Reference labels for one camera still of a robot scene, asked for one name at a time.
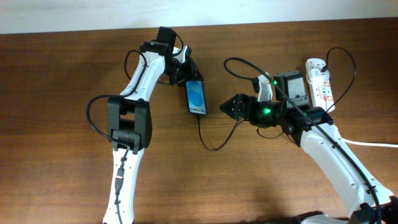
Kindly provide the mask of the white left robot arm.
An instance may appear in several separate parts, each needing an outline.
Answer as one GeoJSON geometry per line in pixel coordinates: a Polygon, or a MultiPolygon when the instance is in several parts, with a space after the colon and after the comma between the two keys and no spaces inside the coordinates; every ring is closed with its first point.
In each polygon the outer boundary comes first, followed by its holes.
{"type": "Polygon", "coordinates": [[[160,27],[157,37],[139,47],[139,64],[127,87],[107,102],[107,129],[112,138],[113,176],[103,223],[133,223],[134,191],[144,151],[152,137],[149,100],[161,75],[171,85],[202,81],[189,46],[175,47],[178,34],[160,27]]]}

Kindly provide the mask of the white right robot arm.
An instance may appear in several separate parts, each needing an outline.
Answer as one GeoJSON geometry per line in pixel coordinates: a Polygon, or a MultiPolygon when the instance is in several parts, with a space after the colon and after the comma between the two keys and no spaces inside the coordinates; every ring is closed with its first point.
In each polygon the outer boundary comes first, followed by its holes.
{"type": "Polygon", "coordinates": [[[300,72],[253,79],[257,96],[238,93],[220,106],[258,128],[280,126],[321,168],[348,211],[348,223],[397,223],[397,197],[363,166],[321,107],[309,106],[300,72]]]}

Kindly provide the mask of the blue Galaxy smartphone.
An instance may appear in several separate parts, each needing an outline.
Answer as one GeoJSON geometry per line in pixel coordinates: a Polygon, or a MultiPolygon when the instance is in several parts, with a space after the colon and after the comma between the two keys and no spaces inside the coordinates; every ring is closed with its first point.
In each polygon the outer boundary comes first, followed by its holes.
{"type": "Polygon", "coordinates": [[[193,114],[206,115],[206,103],[201,81],[188,81],[185,84],[188,111],[193,114]]]}

